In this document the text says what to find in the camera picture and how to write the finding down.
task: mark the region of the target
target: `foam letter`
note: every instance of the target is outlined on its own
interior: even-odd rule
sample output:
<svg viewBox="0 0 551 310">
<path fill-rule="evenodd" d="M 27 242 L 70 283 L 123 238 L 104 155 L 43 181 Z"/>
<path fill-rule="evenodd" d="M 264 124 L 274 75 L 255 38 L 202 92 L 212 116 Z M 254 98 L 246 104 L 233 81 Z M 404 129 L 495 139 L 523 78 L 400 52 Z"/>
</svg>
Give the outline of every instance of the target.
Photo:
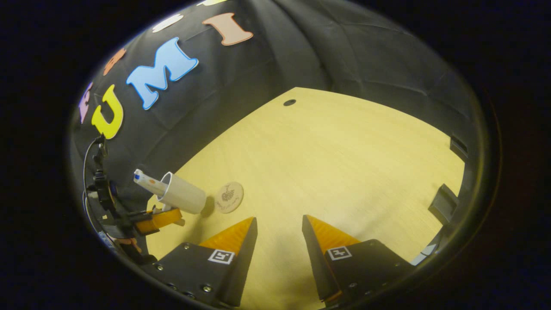
<svg viewBox="0 0 551 310">
<path fill-rule="evenodd" d="M 213 6 L 215 4 L 218 4 L 218 3 L 224 2 L 224 1 L 227 1 L 227 0 L 205 0 L 201 3 L 199 3 L 198 5 L 196 5 L 196 7 L 200 6 L 201 4 L 204 5 L 204 6 Z"/>
<path fill-rule="evenodd" d="M 159 24 L 155 25 L 155 27 L 153 27 L 153 29 L 152 29 L 153 33 L 158 33 L 159 31 L 165 29 L 166 27 L 175 24 L 177 21 L 179 21 L 182 18 L 183 18 L 183 16 L 181 14 L 176 14 L 174 16 L 171 16 L 171 17 L 163 20 Z"/>
<path fill-rule="evenodd" d="M 199 61 L 196 58 L 189 58 L 178 47 L 178 37 L 170 39 L 155 54 L 153 67 L 139 66 L 126 79 L 126 84 L 132 84 L 138 95 L 143 100 L 143 108 L 148 110 L 159 98 L 158 92 L 152 92 L 148 86 L 165 90 L 168 87 L 166 82 L 165 68 L 170 72 L 170 80 L 178 81 L 186 73 L 195 68 Z"/>
<path fill-rule="evenodd" d="M 111 68 L 113 68 L 113 66 L 115 65 L 115 63 L 117 61 L 119 61 L 126 53 L 126 50 L 125 49 L 120 49 L 110 60 L 109 62 L 105 65 L 105 69 L 104 69 L 104 76 L 106 76 L 109 71 L 111 70 Z"/>
<path fill-rule="evenodd" d="M 102 101 L 107 102 L 111 110 L 113 110 L 113 121 L 109 124 L 103 115 L 101 114 L 101 105 L 98 105 L 94 114 L 92 114 L 92 125 L 96 126 L 96 129 L 105 135 L 106 139 L 113 138 L 122 125 L 122 105 L 115 96 L 115 85 L 109 86 L 105 92 Z"/>
<path fill-rule="evenodd" d="M 203 21 L 204 25 L 212 25 L 224 38 L 222 45 L 233 45 L 252 38 L 252 33 L 244 31 L 232 18 L 234 13 L 216 15 Z"/>
<path fill-rule="evenodd" d="M 80 99 L 80 103 L 78 104 L 78 109 L 80 110 L 81 124 L 84 122 L 84 117 L 88 112 L 88 104 L 86 103 L 90 99 L 90 88 L 92 88 L 92 84 L 94 84 L 94 82 L 90 82 L 90 84 L 88 84 L 88 87 L 86 87 L 86 91 L 84 92 L 84 95 L 82 95 L 82 98 Z"/>
</svg>

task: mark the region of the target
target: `wooden table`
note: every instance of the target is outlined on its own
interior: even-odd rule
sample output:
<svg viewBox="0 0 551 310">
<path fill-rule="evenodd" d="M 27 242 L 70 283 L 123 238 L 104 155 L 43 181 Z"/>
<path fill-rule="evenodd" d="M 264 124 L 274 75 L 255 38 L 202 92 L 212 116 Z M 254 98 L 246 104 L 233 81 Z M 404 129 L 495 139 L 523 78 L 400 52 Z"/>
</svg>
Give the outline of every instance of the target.
<svg viewBox="0 0 551 310">
<path fill-rule="evenodd" d="M 295 99 L 296 103 L 283 103 Z M 378 239 L 407 261 L 439 231 L 428 211 L 445 183 L 456 195 L 463 162 L 450 138 L 400 111 L 321 90 L 294 88 L 237 122 L 176 175 L 209 198 L 186 225 L 147 236 L 158 259 L 182 242 L 198 244 L 250 216 L 258 238 L 242 309 L 320 309 L 301 224 L 304 214 L 360 241 Z M 214 210 L 222 185 L 244 198 L 232 213 Z M 159 204 L 155 197 L 148 210 Z"/>
</svg>

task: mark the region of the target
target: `white cup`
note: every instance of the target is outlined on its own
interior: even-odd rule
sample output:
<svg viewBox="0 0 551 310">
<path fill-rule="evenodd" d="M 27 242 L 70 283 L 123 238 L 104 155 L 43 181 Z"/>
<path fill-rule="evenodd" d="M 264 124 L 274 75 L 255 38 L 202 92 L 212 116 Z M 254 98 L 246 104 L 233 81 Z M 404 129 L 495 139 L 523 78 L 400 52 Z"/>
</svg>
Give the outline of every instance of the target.
<svg viewBox="0 0 551 310">
<path fill-rule="evenodd" d="M 163 196 L 157 195 L 157 201 L 167 206 L 177 207 L 183 212 L 199 214 L 205 207 L 207 195 L 195 185 L 180 179 L 174 173 L 167 172 L 161 182 L 167 184 Z"/>
</svg>

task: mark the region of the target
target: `coaster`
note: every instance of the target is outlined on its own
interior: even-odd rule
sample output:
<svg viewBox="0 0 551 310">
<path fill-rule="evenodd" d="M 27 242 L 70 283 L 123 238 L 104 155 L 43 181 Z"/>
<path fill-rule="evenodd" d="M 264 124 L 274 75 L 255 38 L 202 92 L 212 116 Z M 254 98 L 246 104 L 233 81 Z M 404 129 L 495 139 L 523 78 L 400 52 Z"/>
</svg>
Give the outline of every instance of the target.
<svg viewBox="0 0 551 310">
<path fill-rule="evenodd" d="M 218 212 L 230 213 L 243 200 L 243 186 L 237 182 L 230 182 L 222 186 L 214 198 L 214 207 Z"/>
</svg>

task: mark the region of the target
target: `black cloth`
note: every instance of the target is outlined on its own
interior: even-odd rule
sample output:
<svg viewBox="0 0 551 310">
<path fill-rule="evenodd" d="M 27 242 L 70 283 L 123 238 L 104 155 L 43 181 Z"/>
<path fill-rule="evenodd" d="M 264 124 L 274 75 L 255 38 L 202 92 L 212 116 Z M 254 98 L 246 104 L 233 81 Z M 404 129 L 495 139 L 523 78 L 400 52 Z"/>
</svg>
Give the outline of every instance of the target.
<svg viewBox="0 0 551 310">
<path fill-rule="evenodd" d="M 232 46 L 201 22 L 233 12 L 234 20 L 254 36 Z M 81 179 L 84 152 L 99 135 L 90 124 L 98 105 L 109 122 L 112 112 L 101 98 L 114 84 L 124 109 L 117 135 L 108 140 L 108 176 L 119 198 L 144 210 L 151 193 L 133 183 L 141 169 L 160 179 L 176 172 L 218 135 L 276 96 L 294 88 L 329 90 L 371 100 L 411 114 L 444 133 L 474 144 L 470 106 L 475 98 L 461 76 L 408 30 L 365 7 L 347 1 L 246 0 L 190 6 L 175 12 L 184 18 L 152 33 L 153 25 L 113 49 L 127 52 L 107 76 L 99 63 L 90 81 L 89 110 L 80 124 L 78 107 L 70 125 L 71 166 Z M 157 48 L 171 38 L 199 64 L 167 90 L 149 110 L 128 75 L 137 66 L 153 66 Z M 89 171 L 87 182 L 91 182 Z M 75 186 L 75 194 L 82 186 Z"/>
</svg>

